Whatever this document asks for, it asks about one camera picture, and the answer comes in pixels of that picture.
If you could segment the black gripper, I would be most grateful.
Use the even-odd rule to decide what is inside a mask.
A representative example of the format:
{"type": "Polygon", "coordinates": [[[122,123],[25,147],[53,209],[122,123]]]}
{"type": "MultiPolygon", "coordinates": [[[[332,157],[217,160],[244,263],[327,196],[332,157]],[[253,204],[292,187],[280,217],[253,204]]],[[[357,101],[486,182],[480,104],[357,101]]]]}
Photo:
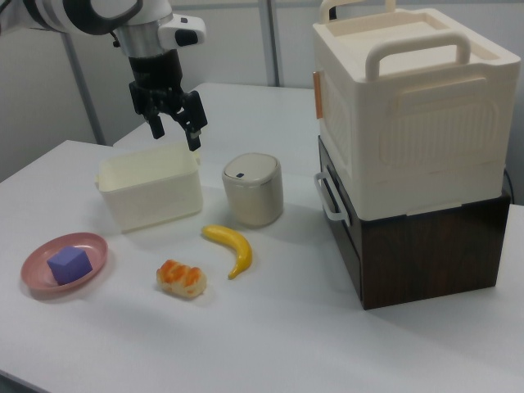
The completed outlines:
{"type": "Polygon", "coordinates": [[[185,93],[181,88],[182,67],[177,50],[169,50],[159,56],[130,57],[134,81],[129,85],[134,110],[150,125],[154,139],[165,135],[158,113],[174,115],[183,128],[190,151],[201,147],[201,130],[208,124],[201,97],[197,91],[185,93]],[[158,109],[158,94],[168,97],[166,109],[158,109]]]}

